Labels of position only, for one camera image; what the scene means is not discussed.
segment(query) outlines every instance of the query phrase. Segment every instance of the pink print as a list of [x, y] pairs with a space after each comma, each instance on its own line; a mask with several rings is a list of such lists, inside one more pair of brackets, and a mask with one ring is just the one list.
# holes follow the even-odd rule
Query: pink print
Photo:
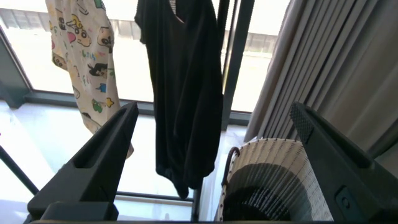
[[76, 40], [75, 34], [68, 32], [68, 39], [69, 39], [69, 43], [72, 43], [73, 41], [75, 41]]

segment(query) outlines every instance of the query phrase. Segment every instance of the woven basket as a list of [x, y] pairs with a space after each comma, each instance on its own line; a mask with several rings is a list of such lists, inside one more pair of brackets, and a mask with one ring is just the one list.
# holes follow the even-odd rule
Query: woven basket
[[231, 150], [216, 214], [227, 220], [333, 220], [301, 142], [261, 139]]

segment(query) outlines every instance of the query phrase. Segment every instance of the hanging clothes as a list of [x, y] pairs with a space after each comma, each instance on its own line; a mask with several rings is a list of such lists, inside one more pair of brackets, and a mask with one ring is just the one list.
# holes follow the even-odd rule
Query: hanging clothes
[[220, 48], [211, 0], [139, 0], [154, 91], [156, 172], [181, 198], [214, 169], [223, 107]]
[[[69, 72], [85, 126], [94, 134], [120, 109], [114, 34], [101, 0], [46, 0], [52, 62]], [[133, 152], [129, 148], [127, 157]]]

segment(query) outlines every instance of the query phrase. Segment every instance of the neckline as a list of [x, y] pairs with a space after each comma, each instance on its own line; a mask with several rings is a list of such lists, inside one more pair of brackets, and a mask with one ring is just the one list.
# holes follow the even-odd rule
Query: neckline
[[169, 12], [169, 14], [171, 15], [171, 17], [173, 18], [173, 21], [175, 21], [175, 23], [177, 23], [180, 26], [185, 26], [185, 24], [187, 23], [186, 21], [182, 21], [176, 14], [174, 14], [173, 12], [173, 8], [172, 5], [170, 4], [169, 0], [163, 0], [166, 2], [166, 8], [167, 11]]

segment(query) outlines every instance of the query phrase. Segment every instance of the yellow star print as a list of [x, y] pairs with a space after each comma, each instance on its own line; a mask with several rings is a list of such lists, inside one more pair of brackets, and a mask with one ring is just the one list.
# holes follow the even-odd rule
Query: yellow star print
[[107, 97], [106, 106], [110, 108], [112, 105], [114, 105], [114, 102], [112, 101], [111, 98]]

